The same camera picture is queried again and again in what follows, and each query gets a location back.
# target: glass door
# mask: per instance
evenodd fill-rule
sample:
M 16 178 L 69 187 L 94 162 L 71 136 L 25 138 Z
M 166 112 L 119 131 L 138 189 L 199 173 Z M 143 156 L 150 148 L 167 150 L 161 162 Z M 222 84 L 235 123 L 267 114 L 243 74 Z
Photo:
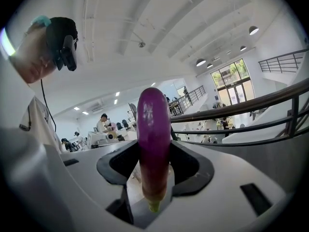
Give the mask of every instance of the glass door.
M 237 98 L 238 98 L 239 103 L 245 102 L 246 98 L 245 98 L 245 93 L 243 91 L 242 85 L 240 84 L 240 85 L 236 86 L 235 89 L 236 89 L 236 94 L 237 94 Z
M 236 95 L 234 87 L 230 87 L 227 90 L 228 90 L 228 94 L 230 95 L 232 105 L 237 104 L 238 99 L 237 99 L 237 95 Z

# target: metal railing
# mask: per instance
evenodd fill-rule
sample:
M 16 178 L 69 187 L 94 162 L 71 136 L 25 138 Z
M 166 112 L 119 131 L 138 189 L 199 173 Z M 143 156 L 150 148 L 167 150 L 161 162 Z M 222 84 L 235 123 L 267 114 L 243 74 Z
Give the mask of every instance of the metal railing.
M 301 81 L 297 84 L 289 86 L 287 88 L 281 89 L 277 92 L 270 93 L 259 98 L 255 98 L 250 101 L 242 102 L 239 104 L 226 106 L 218 109 L 197 112 L 194 114 L 176 116 L 171 118 L 172 123 L 181 123 L 181 122 L 191 122 L 191 121 L 200 121 L 206 119 L 216 119 L 222 117 L 228 117 L 232 115 L 238 115 L 242 113 L 247 113 L 255 110 L 259 110 L 262 108 L 270 107 L 285 101 L 292 99 L 292 109 L 290 111 L 290 115 L 277 119 L 275 121 L 271 121 L 268 123 L 263 123 L 259 125 L 244 127 L 244 128 L 237 128 L 237 129 L 230 129 L 230 130 L 205 130 L 205 131 L 171 131 L 171 135 L 173 140 L 177 140 L 176 134 L 195 134 L 195 135 L 203 135 L 203 134 L 226 134 L 226 133 L 239 133 L 245 131 L 254 131 L 265 129 L 277 125 L 281 125 L 284 123 L 287 124 L 287 133 L 283 136 L 277 136 L 275 138 L 250 142 L 250 143 L 237 143 L 237 144 L 211 144 L 211 143 L 196 143 L 196 142 L 187 142 L 191 144 L 198 144 L 198 145 L 211 145 L 211 146 L 251 146 L 251 145 L 262 145 L 262 144 L 269 144 L 277 141 L 286 140 L 289 138 L 293 138 L 295 136 L 299 136 L 303 133 L 309 131 L 309 126 L 303 128 L 301 130 L 297 130 L 300 126 L 297 126 L 297 119 L 303 118 L 307 114 L 309 114 L 309 107 L 307 107 L 308 102 L 305 103 L 301 111 L 298 111 L 299 107 L 299 96 L 309 91 L 309 78 L 304 81 Z
M 277 57 L 265 59 L 259 61 L 262 72 L 292 72 L 295 73 L 298 70 L 298 64 L 304 57 L 304 53 L 309 49 L 303 49 L 296 52 L 283 54 Z
M 184 112 L 193 106 L 195 102 L 199 100 L 205 94 L 205 89 L 203 86 L 191 91 L 190 93 L 181 96 L 180 98 L 169 103 L 169 111 L 171 116 L 183 115 Z

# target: white machine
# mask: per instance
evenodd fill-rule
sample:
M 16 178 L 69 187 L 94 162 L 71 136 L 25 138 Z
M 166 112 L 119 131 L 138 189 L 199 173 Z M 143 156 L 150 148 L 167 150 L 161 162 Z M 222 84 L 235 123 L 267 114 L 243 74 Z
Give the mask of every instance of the white machine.
M 114 133 L 104 132 L 88 132 L 87 147 L 88 149 L 98 148 L 106 144 L 116 143 L 118 139 L 115 138 Z
M 284 208 L 286 194 L 268 176 L 241 158 L 199 145 L 171 142 L 175 178 L 168 183 L 168 203 L 155 214 L 143 200 L 128 201 L 137 141 L 59 155 L 21 130 L 1 133 L 4 177 L 49 231 L 259 231 Z

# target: ceiling beam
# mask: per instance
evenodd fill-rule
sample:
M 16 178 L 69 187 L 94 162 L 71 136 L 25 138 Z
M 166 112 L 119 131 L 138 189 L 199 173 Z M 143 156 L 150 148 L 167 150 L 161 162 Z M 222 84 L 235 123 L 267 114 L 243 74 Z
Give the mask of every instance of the ceiling beam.
M 148 51 L 150 53 L 153 53 L 165 36 L 189 13 L 191 12 L 194 8 L 196 8 L 202 1 L 204 0 L 191 0 L 187 2 L 187 4 L 181 8 L 175 16 L 164 26 L 165 28 L 165 33 L 158 33 L 157 36 L 153 40 L 153 45 L 150 45 L 148 48 Z
M 136 23 L 130 23 L 124 30 L 122 39 L 125 39 L 126 41 L 120 42 L 118 52 L 121 55 L 124 55 L 126 52 L 127 45 L 129 43 L 129 40 L 131 39 L 132 32 L 134 31 L 134 28 L 140 19 L 142 13 L 146 9 L 147 5 L 149 4 L 151 0 L 140 0 L 139 3 L 136 4 L 135 8 L 132 10 L 133 13 L 130 16 Z
M 199 46 L 194 47 L 189 53 L 187 53 L 184 57 L 182 57 L 180 59 L 180 61 L 184 62 L 185 60 L 191 58 L 192 56 L 194 56 L 194 54 L 196 54 L 197 52 L 201 51 L 202 49 L 204 49 L 206 46 L 208 46 L 212 42 L 214 42 L 214 41 L 224 37 L 226 34 L 228 34 L 231 31 L 233 31 L 233 30 L 235 30 L 235 29 L 245 25 L 249 21 L 250 21 L 250 19 L 246 16 L 246 17 L 243 17 L 242 19 L 236 21 L 235 24 L 233 23 L 233 24 L 228 25 L 227 27 L 225 27 L 220 32 L 214 34 L 210 39 L 207 39 L 206 41 L 201 43 Z
M 250 4 L 251 1 L 250 0 L 241 0 L 239 1 L 237 4 L 235 4 L 236 10 L 239 10 L 245 6 L 247 6 L 248 4 Z M 197 28 L 195 28 L 194 31 L 192 31 L 190 34 L 188 34 L 187 36 L 185 36 L 183 38 L 184 41 L 179 42 L 179 44 L 177 44 L 174 48 L 174 50 L 170 51 L 168 54 L 168 57 L 171 58 L 173 57 L 175 54 L 177 54 L 186 44 L 188 44 L 189 42 L 191 42 L 194 38 L 196 38 L 197 36 L 199 36 L 200 34 L 202 34 L 207 28 L 211 27 L 212 25 L 214 25 L 215 23 L 217 23 L 218 21 L 220 21 L 221 19 L 223 19 L 226 16 L 232 15 L 234 12 L 234 7 L 226 7 L 224 10 L 220 11 L 218 14 L 216 14 L 215 16 L 213 16 L 212 18 L 210 18 L 209 20 L 207 20 L 207 24 L 203 23 L 202 25 L 198 26 Z

